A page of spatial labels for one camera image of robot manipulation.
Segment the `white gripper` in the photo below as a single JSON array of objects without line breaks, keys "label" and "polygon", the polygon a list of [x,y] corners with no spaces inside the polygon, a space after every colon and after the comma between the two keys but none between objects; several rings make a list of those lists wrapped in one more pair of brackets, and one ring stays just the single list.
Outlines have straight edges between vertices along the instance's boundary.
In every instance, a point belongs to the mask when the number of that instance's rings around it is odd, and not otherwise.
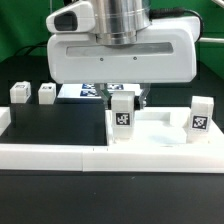
[{"label": "white gripper", "polygon": [[140,84],[134,109],[146,105],[150,83],[183,83],[196,73],[196,16],[150,19],[140,1],[78,1],[46,19],[49,70],[59,84],[95,84],[109,108],[106,83]]}]

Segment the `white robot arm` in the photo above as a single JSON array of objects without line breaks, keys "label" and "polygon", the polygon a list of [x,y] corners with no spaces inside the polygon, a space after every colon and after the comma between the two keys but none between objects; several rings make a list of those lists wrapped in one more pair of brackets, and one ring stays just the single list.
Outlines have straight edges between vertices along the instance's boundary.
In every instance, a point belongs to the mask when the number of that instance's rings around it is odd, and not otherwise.
[{"label": "white robot arm", "polygon": [[183,7],[152,9],[147,0],[76,0],[46,19],[50,75],[59,84],[92,84],[111,106],[107,85],[138,84],[143,105],[152,83],[196,76],[201,16]]}]

